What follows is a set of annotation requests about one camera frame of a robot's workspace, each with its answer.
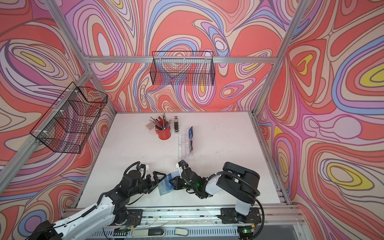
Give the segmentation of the red pen cup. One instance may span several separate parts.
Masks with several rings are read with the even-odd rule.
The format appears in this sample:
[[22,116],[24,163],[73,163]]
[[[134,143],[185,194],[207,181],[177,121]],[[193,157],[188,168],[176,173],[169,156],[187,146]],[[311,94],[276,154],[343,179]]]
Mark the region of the red pen cup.
[[168,140],[171,137],[171,126],[168,127],[165,130],[159,130],[157,127],[155,128],[155,131],[161,140]]

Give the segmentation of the red card in holder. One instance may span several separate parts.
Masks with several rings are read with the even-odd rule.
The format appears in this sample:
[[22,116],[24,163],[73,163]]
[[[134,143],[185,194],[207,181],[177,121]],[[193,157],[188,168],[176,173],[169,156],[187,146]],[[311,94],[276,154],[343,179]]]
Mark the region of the red card in holder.
[[190,153],[193,153],[194,152],[194,140],[193,139],[190,139],[189,146],[190,146]]

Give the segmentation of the pink calculator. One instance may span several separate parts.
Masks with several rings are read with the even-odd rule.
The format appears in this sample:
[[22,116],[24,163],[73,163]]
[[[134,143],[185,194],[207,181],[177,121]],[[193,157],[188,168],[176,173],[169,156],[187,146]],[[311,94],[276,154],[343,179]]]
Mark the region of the pink calculator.
[[148,129],[148,131],[155,131],[155,128],[156,128],[156,124],[149,121],[147,124],[146,124],[146,128]]

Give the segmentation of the blue card carried to wallet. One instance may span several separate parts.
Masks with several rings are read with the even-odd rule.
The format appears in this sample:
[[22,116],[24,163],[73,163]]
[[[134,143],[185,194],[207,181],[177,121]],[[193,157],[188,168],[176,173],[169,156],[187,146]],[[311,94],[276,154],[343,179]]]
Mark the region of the blue card carried to wallet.
[[169,180],[169,184],[172,186],[172,188],[174,190],[176,190],[178,188],[179,178],[180,178],[179,176],[176,176],[176,177]]

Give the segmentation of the blue VIP card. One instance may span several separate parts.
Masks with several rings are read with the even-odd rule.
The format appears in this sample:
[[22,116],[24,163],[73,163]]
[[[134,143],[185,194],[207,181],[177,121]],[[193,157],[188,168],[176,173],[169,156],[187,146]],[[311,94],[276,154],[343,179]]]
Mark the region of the blue VIP card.
[[194,138],[194,127],[191,126],[191,127],[189,128],[189,139],[191,140],[191,139],[193,139],[193,138]]

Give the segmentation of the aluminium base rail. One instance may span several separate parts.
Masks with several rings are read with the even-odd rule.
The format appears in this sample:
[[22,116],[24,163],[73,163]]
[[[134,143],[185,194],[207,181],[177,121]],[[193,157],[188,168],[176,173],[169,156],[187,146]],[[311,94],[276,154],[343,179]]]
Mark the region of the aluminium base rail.
[[111,223],[85,227],[72,238],[74,240],[132,238],[139,230],[161,228],[164,237],[176,237],[177,229],[188,231],[188,237],[229,237],[239,238],[240,228],[255,226],[261,230],[258,239],[299,239],[313,237],[297,207],[267,205],[263,210],[251,208],[247,217],[240,217],[234,207],[208,206],[187,208],[134,208],[127,209],[127,220],[121,225]]

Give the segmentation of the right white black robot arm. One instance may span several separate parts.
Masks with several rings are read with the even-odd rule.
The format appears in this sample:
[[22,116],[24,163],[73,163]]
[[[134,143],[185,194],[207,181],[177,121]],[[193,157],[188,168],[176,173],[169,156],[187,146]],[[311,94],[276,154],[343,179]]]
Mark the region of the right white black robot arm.
[[263,223],[262,205],[257,200],[260,196],[258,185],[260,175],[253,170],[226,162],[223,170],[207,178],[197,175],[184,160],[177,164],[179,176],[170,180],[174,190],[191,191],[199,199],[213,197],[224,191],[236,198],[234,208],[222,208],[218,218],[223,224]]

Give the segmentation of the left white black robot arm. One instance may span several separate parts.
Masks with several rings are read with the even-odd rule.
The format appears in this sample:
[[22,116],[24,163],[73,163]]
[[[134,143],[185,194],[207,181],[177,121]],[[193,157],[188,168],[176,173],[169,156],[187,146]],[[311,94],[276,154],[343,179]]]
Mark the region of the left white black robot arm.
[[156,171],[145,175],[146,170],[146,165],[133,163],[124,171],[121,181],[102,193],[96,203],[55,223],[42,222],[27,239],[85,240],[96,230],[125,223],[131,197],[151,193],[167,176]]

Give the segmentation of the clear acrylic card holder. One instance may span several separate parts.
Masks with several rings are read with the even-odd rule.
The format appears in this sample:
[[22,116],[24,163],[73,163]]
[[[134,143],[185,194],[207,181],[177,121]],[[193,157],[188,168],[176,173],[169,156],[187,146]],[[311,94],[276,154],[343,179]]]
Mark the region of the clear acrylic card holder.
[[178,133],[178,159],[181,160],[187,160],[190,159],[193,153],[190,153],[190,146],[189,146],[189,128],[183,131],[179,131]]

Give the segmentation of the mint green card wallet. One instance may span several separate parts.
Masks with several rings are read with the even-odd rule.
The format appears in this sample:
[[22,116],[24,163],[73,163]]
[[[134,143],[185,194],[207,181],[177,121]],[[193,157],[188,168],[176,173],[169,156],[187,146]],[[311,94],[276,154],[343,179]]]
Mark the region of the mint green card wallet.
[[170,173],[159,183],[158,189],[159,189],[160,196],[174,191],[174,187],[170,184],[170,181],[171,179],[179,176],[180,176],[180,173],[178,171]]

